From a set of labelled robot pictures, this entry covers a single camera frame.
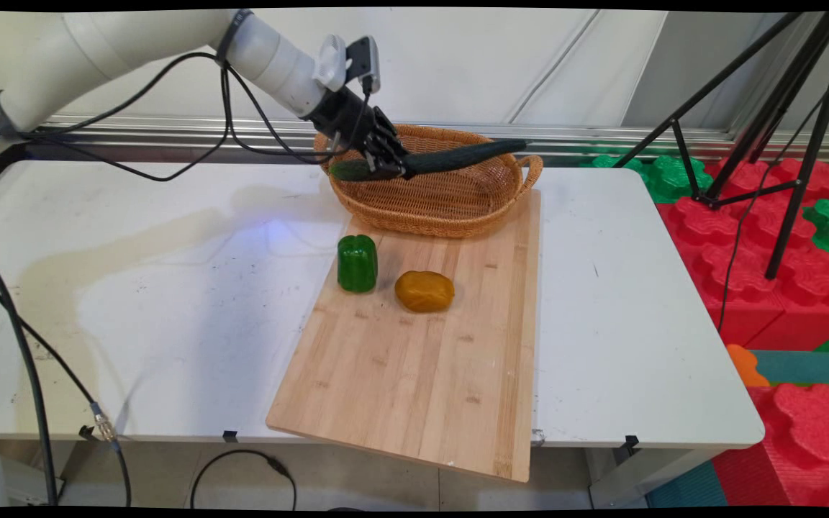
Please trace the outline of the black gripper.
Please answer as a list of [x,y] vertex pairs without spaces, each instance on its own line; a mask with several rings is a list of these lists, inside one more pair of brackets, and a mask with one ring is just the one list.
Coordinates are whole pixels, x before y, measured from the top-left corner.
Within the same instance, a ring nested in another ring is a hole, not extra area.
[[379,107],[344,86],[326,91],[305,117],[313,127],[337,145],[338,151],[355,150],[364,155],[363,181],[384,181],[404,176],[404,158],[410,154],[398,138],[396,127]]

